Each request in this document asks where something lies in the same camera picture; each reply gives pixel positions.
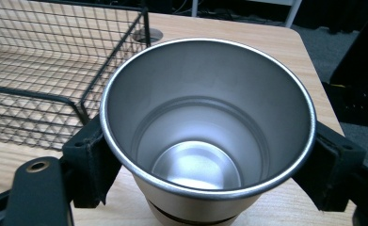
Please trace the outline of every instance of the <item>wooden tabletop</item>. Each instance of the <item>wooden tabletop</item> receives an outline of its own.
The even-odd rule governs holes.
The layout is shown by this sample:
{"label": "wooden tabletop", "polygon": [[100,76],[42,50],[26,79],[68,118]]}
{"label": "wooden tabletop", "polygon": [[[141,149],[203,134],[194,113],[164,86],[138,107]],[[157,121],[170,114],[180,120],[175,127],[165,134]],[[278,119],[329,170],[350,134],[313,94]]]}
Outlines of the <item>wooden tabletop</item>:
{"label": "wooden tabletop", "polygon": [[[300,36],[283,27],[241,24],[199,18],[151,14],[151,28],[164,37],[159,42],[179,38],[218,38],[237,41],[266,52],[298,76],[312,96],[320,122],[342,133],[328,97],[312,65]],[[0,192],[11,186],[14,171],[24,162],[55,151],[0,143]],[[352,225],[354,204],[344,213],[319,212],[303,190],[292,180],[268,191],[243,212],[233,225]],[[123,168],[107,196],[107,205],[96,209],[74,209],[75,225],[161,225],[127,169]]]}

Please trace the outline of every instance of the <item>desk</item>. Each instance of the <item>desk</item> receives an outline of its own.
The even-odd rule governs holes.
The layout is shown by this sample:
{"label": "desk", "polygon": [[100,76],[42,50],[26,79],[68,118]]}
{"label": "desk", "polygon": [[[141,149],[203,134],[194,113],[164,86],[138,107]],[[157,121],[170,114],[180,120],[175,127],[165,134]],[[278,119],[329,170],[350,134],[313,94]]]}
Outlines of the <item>desk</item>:
{"label": "desk", "polygon": [[[261,51],[286,65],[312,96],[318,120],[342,133],[316,71],[299,35],[288,28],[239,24],[170,15],[150,15],[151,27],[163,32],[160,41],[205,37],[237,41]],[[60,153],[0,143],[0,192],[9,189],[14,171],[25,161]],[[127,169],[123,168],[107,196],[107,206],[72,209],[75,225],[146,225],[160,223]],[[304,191],[292,180],[266,192],[233,225],[351,225],[354,204],[345,213],[317,211]]]}

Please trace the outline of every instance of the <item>wire basket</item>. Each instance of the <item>wire basket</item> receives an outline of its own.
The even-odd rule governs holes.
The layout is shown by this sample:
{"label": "wire basket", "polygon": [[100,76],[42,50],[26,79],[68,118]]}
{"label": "wire basket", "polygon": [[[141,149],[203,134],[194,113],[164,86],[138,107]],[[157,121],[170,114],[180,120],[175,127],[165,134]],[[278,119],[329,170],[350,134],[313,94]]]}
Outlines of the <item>wire basket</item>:
{"label": "wire basket", "polygon": [[147,16],[145,9],[0,1],[0,141],[60,150],[98,114],[109,75],[150,45]]}

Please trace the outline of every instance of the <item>black wire basket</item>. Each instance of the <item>black wire basket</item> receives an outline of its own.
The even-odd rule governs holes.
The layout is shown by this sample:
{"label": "black wire basket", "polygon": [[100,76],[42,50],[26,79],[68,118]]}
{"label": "black wire basket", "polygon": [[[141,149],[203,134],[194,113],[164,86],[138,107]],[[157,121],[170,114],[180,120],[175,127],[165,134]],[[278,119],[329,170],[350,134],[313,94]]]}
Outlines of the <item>black wire basket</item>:
{"label": "black wire basket", "polygon": [[146,9],[0,1],[0,141],[60,150],[149,45]]}

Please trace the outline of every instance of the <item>metal cup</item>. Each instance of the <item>metal cup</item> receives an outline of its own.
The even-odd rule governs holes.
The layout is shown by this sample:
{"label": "metal cup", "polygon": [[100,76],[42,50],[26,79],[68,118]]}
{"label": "metal cup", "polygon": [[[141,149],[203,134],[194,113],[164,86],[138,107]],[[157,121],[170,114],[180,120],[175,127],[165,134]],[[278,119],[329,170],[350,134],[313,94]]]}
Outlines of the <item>metal cup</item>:
{"label": "metal cup", "polygon": [[231,223],[310,152],[312,100],[276,59],[211,39],[153,46],[117,69],[105,138],[166,224]]}

